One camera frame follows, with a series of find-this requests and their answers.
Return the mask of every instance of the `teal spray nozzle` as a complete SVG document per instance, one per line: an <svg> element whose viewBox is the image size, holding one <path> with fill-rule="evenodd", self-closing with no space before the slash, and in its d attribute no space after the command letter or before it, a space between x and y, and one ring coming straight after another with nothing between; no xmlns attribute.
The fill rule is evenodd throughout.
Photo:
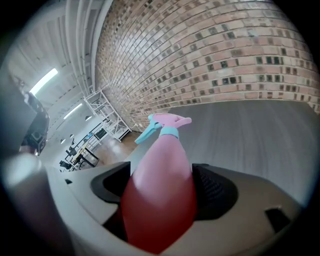
<svg viewBox="0 0 320 256"><path fill-rule="evenodd" d="M149 126L144 130L144 132L135 140L135 143L140 144L145 139L150 137L157 129L162 128L160 135L173 135L179 139L178 127L185 124L191 123L191 118L182 117L176 114L151 114L148 116L150 120Z"/></svg>
<svg viewBox="0 0 320 256"><path fill-rule="evenodd" d="M151 134L153 134L157 129L162 127L161 123L158 123L157 121L153 120L154 114L151 114L148 116L148 119L150 120L150 124L148 127L141 133L141 135L134 141L137 144L142 143L144 140L150 137Z"/></svg>

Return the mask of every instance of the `floor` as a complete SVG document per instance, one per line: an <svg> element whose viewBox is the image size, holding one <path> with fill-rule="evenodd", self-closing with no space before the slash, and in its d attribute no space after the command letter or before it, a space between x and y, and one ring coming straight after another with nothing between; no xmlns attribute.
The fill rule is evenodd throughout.
<svg viewBox="0 0 320 256"><path fill-rule="evenodd" d="M123 161L137 147L135 140L139 135L140 133L138 132L130 132L123 138L121 143L110 136L105 137L101 141L102 145L92 150L99 158L97 166L111 165Z"/></svg>
<svg viewBox="0 0 320 256"><path fill-rule="evenodd" d="M306 204L318 175L320 119L303 102L253 100L172 108L191 117L179 128L190 163L264 177ZM159 136L152 134L126 161L131 171Z"/></svg>

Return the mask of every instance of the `trigger sprayer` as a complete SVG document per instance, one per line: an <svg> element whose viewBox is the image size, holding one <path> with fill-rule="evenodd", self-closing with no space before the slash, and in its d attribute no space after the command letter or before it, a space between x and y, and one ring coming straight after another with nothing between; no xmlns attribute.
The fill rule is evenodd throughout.
<svg viewBox="0 0 320 256"><path fill-rule="evenodd" d="M140 144L157 129L159 138L146 152L121 197L121 211L128 243L159 254L192 225L196 191L178 127L191 118L152 114L150 125L136 139Z"/></svg>

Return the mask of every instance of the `ceiling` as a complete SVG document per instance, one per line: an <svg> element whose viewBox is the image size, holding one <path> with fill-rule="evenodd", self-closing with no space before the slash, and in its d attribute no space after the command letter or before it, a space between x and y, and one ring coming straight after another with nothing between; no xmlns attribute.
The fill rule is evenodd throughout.
<svg viewBox="0 0 320 256"><path fill-rule="evenodd" d="M11 77L25 91L53 68L58 71L36 94L50 116L48 140L54 139L63 117L93 90L91 53L103 3L47 2L25 26L6 58Z"/></svg>

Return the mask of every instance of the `spray bottle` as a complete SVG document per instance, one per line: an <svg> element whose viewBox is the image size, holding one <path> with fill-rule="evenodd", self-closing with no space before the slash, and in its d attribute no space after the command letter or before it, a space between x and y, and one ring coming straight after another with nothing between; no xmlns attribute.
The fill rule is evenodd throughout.
<svg viewBox="0 0 320 256"><path fill-rule="evenodd" d="M196 191L178 127L191 118L175 114L152 114L150 125L136 139L140 144L156 129L159 138L133 172L121 198L128 243L159 254L192 225Z"/></svg>

